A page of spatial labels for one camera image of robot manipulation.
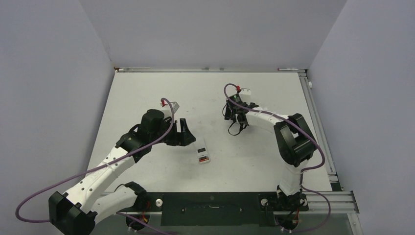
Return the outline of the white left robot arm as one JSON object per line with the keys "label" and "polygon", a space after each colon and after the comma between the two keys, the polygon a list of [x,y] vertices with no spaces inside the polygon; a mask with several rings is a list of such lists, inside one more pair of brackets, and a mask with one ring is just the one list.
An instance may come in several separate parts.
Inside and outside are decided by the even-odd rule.
{"label": "white left robot arm", "polygon": [[106,158],[79,183],[48,200],[49,221],[65,235],[89,235],[96,224],[125,208],[144,208],[146,190],[128,182],[106,196],[102,193],[127,169],[151,151],[152,145],[188,146],[196,141],[184,118],[173,120],[167,110],[148,110],[139,124],[121,136]]}

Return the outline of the white remote control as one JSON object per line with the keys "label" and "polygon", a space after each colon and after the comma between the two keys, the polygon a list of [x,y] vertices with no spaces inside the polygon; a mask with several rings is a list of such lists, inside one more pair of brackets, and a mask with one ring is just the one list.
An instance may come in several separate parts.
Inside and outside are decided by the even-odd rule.
{"label": "white remote control", "polygon": [[209,156],[210,158],[210,155],[208,153],[208,149],[206,146],[206,142],[203,137],[198,137],[194,144],[195,144],[197,159],[202,156]]}

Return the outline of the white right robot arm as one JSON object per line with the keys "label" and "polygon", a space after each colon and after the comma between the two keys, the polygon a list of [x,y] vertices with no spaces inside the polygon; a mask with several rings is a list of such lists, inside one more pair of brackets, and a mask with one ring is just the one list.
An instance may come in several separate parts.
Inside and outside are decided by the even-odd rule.
{"label": "white right robot arm", "polygon": [[239,130],[248,126],[260,127],[275,135],[279,155],[284,161],[282,178],[277,186],[277,205],[290,209],[296,202],[302,203],[302,170],[316,151],[315,139],[301,114],[291,116],[274,114],[255,103],[242,100],[240,94],[226,101],[225,119],[239,123]]}

